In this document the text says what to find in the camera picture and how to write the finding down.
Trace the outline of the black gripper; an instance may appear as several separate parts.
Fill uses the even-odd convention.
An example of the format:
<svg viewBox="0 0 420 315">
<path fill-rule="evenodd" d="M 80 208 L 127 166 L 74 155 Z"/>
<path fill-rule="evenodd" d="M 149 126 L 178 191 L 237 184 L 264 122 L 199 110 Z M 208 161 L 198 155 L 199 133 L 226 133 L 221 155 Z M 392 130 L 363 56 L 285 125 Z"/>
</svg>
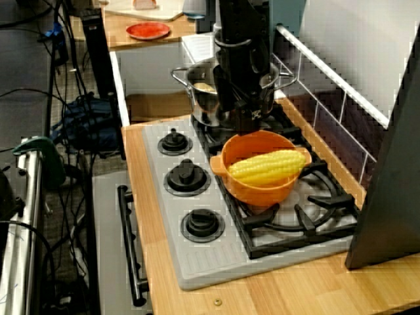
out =
<svg viewBox="0 0 420 315">
<path fill-rule="evenodd" d="M 260 128 L 263 112 L 272 109 L 269 50 L 266 41 L 224 43 L 217 41 L 218 65 L 213 77 L 222 112 L 235 110 L 239 135 Z"/>
</svg>

